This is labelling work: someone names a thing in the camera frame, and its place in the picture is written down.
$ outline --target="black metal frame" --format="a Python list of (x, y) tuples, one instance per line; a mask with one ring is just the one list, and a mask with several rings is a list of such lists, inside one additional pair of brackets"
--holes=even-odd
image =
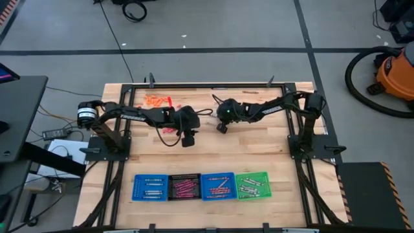
[[(264, 87), (269, 87), (269, 88), (281, 88), (282, 90), (282, 94), (286, 94), (288, 92), (294, 92), (296, 91), (296, 85), (295, 83), (272, 83), (271, 86), (268, 85), (268, 83), (167, 83), (167, 84), (163, 84), (163, 83), (151, 83), (151, 85), (145, 84), (145, 83), (141, 83), (141, 84), (123, 84), (122, 88), (121, 88), (121, 95), (120, 95), (120, 100), (119, 103), (123, 104), (125, 102), (125, 97), (127, 93), (130, 93), (129, 95), (129, 103), (128, 106), (133, 106), (134, 104), (134, 98), (135, 98), (135, 92), (137, 89), (148, 89), (148, 88), (158, 88), (158, 89), (163, 89), (163, 88), (168, 88), (168, 89), (173, 89), (173, 88), (211, 88), (211, 89), (227, 89), (227, 88), (264, 88)], [(289, 110), (286, 110), (286, 116), (287, 116), (287, 121), (288, 121), (288, 127), (289, 127), (289, 134), (290, 136), (295, 135), (295, 129), (294, 129), (294, 123), (293, 123), (293, 118), (292, 118), (292, 113)], [(298, 121), (298, 125), (299, 128), (301, 129), (303, 127), (303, 121), (301, 119), (301, 117), (299, 115), (296, 115), (297, 117), (297, 121)], [(330, 119), (330, 114), (325, 114), (325, 121), (326, 122), (332, 122), (332, 120)], [(115, 122), (115, 131), (119, 131), (120, 129), (120, 123), (121, 120), (120, 119), (116, 119)], [(128, 136), (131, 126), (131, 121), (130, 120), (126, 120), (125, 122), (125, 128), (124, 128), (124, 136)], [(327, 128), (328, 132), (332, 132), (333, 131), (333, 125), (332, 124), (326, 124), (325, 126)], [(330, 135), (333, 139), (333, 141), (337, 142), (336, 139), (336, 135), (335, 134), (331, 134)], [(340, 157), (340, 154), (336, 154), (335, 156), (336, 162), (337, 163), (341, 163), (342, 159)], [(298, 159), (294, 159), (295, 163), (296, 163), (296, 169), (297, 169), (297, 173), (299, 175), (299, 170), (301, 169), (302, 166), (302, 161), (298, 160)], [(108, 163), (108, 167), (107, 167), (107, 173), (105, 176), (105, 183), (104, 183), (104, 188), (103, 188), (103, 193), (106, 193), (106, 191), (108, 190), (109, 184), (111, 182), (111, 176), (112, 176), (112, 172), (113, 172), (113, 161), (109, 161)], [(316, 189), (316, 191), (318, 190), (318, 187), (316, 185), (316, 179), (315, 179), (315, 175), (314, 175), (314, 170), (313, 170), (313, 166), (312, 166), (312, 159), (307, 159), (305, 161), (307, 170), (308, 170), (308, 175), (309, 175), (309, 181), (310, 183), (313, 185), (313, 187)], [(118, 213), (118, 204), (119, 204), (119, 198), (120, 198), (120, 190), (121, 190), (121, 185), (122, 185), (122, 174), (124, 171), (124, 166), (125, 166), (125, 162), (124, 161), (120, 161), (118, 164), (118, 171), (120, 171), (120, 175), (121, 175), (121, 182), (119, 183), (119, 185), (116, 187), (115, 191), (114, 191), (114, 199), (113, 199), (113, 207), (111, 210), (111, 222), (110, 225), (111, 227), (115, 227), (116, 226), (116, 215)], [(303, 205), (303, 211), (305, 214), (305, 220), (306, 220), (306, 224), (307, 226), (312, 224), (312, 217), (311, 217), (311, 211), (309, 209), (309, 200), (307, 198), (307, 191), (305, 186), (299, 182), (299, 186), (300, 186), (300, 193), (301, 193), (301, 199), (302, 199), (302, 205)], [(321, 211), (321, 208), (319, 207), (319, 205), (315, 202), (315, 207), (316, 207), (316, 215), (318, 217), (318, 223), (319, 224), (324, 224), (324, 218), (323, 218), (323, 212)], [(101, 227), (104, 225), (104, 219), (105, 219), (105, 212), (106, 212), (106, 208), (103, 207), (102, 211), (99, 215), (98, 218), (98, 226)], [(195, 230), (206, 230), (206, 229), (180, 229), (180, 232), (183, 232), (183, 230), (187, 230), (187, 231), (195, 231)], [(227, 229), (227, 230), (231, 230), (231, 231), (248, 231), (248, 232), (270, 232), (270, 231), (280, 231), (281, 228), (270, 228), (268, 226), (268, 223), (263, 223), (263, 228), (235, 228), (235, 229)], [(217, 229), (213, 228), (210, 229), (211, 232), (216, 232)]]

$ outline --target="wooden tabletop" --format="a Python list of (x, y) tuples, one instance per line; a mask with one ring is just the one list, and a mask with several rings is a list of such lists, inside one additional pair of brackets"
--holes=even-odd
[[(121, 85), (106, 84), (102, 100), (117, 102)], [(313, 86), (311, 82), (298, 82), (296, 89), (313, 91)], [(217, 109), (212, 94), (223, 100), (234, 98), (238, 102), (263, 103), (281, 96), (281, 89), (139, 89), (135, 93), (135, 106), (152, 107), (146, 105), (145, 95), (156, 95), (170, 96), (174, 107), (180, 104), (190, 105), (196, 111), (204, 108)], [(304, 227), (306, 224), (298, 176), (287, 143), (289, 129), (285, 112), (268, 115), (253, 124), (230, 124), (225, 135), (215, 129), (219, 122), (217, 118), (200, 116), (200, 119), (201, 127), (195, 135), (195, 145), (189, 148), (182, 148), (180, 144), (173, 148), (164, 146), (154, 128), (141, 122), (131, 123), (131, 156), (124, 168), (116, 227), (148, 228), (150, 223), (155, 223), (157, 228), (260, 228), (263, 223), (269, 223), (270, 227)], [(114, 120), (107, 124), (113, 127)], [(317, 121), (315, 133), (325, 133), (322, 119)], [(174, 133), (162, 136), (170, 144), (177, 139)], [(319, 160), (313, 160), (313, 165), (320, 195), (335, 214), (346, 222), (347, 215), (334, 166)], [(83, 222), (101, 198), (106, 167), (107, 162), (99, 162), (84, 179), (74, 225)], [(269, 174), (272, 197), (268, 199), (209, 202), (131, 200), (134, 175), (138, 173), (237, 174), (262, 171)], [(316, 223), (316, 213), (309, 193), (308, 197), (312, 220)], [(107, 206), (107, 224), (111, 208), (112, 200)]]

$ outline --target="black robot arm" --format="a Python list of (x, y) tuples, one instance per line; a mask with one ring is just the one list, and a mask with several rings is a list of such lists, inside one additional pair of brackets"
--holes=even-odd
[[(299, 114), (305, 118), (305, 125), (299, 132), (299, 146), (304, 151), (310, 151), (312, 149), (315, 121), (320, 117), (325, 105), (325, 99), (320, 94), (303, 91), (288, 93), (263, 104), (241, 104), (232, 98), (222, 101), (214, 95), (213, 98), (219, 103), (217, 118), (221, 123), (217, 126), (217, 130), (221, 133), (227, 132), (227, 125), (229, 123), (242, 121), (249, 123), (258, 122), (266, 115), (277, 113), (284, 109)], [(295, 104), (301, 98), (305, 99), (305, 107), (303, 109), (300, 109)]]
[[(104, 110), (102, 116), (98, 114), (98, 107)], [(184, 134), (183, 147), (194, 145), (193, 136), (196, 131), (193, 129), (200, 127), (200, 119), (190, 106), (184, 106), (178, 111), (175, 111), (173, 107), (142, 109), (141, 107), (129, 107), (124, 104), (100, 100), (82, 102), (78, 106), (78, 127), (93, 130), (104, 140), (108, 149), (116, 152), (123, 149), (121, 134), (111, 130), (105, 124), (114, 118), (145, 122), (154, 128), (176, 129), (178, 136), (181, 136), (181, 133)]]

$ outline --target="shop vacuum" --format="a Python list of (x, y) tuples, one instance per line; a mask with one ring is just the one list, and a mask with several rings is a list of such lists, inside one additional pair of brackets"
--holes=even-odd
[[(352, 71), (355, 65), (366, 56), (380, 53), (374, 60), (378, 69), (376, 82), (367, 88), (371, 95), (388, 93), (407, 102), (412, 112), (403, 112), (384, 107), (363, 96), (356, 90), (352, 82)], [(414, 42), (408, 43), (402, 49), (378, 46), (358, 54), (349, 63), (345, 72), (345, 83), (358, 101), (381, 113), (400, 118), (414, 118)]]

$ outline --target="gray floor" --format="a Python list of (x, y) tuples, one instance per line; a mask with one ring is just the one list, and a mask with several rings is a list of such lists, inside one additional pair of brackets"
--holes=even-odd
[[(119, 42), (125, 43), (123, 49), (305, 48), (294, 0), (157, 0), (145, 4), (147, 19), (133, 24), (124, 19), (119, 6), (103, 3)], [(390, 33), (372, 26), (373, 0), (300, 0), (300, 4), (314, 48), (396, 45)], [(28, 51), (116, 48), (100, 7), (84, 0), (26, 0), (0, 45), (0, 50)], [(343, 75), (355, 55), (315, 55), (338, 140), (348, 147), (342, 157), (345, 162), (388, 163), (401, 200), (414, 219), (410, 198), (414, 196), (410, 182), (414, 176), (414, 144), (410, 139), (414, 125), (411, 120), (374, 112), (349, 96)], [(125, 58), (136, 82), (149, 72), (158, 82), (267, 81), (272, 75), (275, 81), (314, 81), (305, 52), (128, 54)], [(79, 93), (101, 94), (105, 83), (130, 81), (120, 55), (0, 56), (0, 61), (21, 75), (48, 76), (50, 87)], [(354, 72), (361, 89), (374, 72), (370, 59), (364, 63)], [(75, 119), (78, 103), (90, 99), (48, 89), (41, 104), (54, 114)], [(386, 96), (376, 100), (402, 107)], [(40, 132), (64, 125), (61, 120), (38, 115), (32, 129)], [(30, 134), (27, 140), (36, 139)], [(40, 197), (34, 212), (55, 198)], [(38, 226), (20, 232), (69, 228), (77, 201), (77, 195), (64, 197), (42, 216)]]

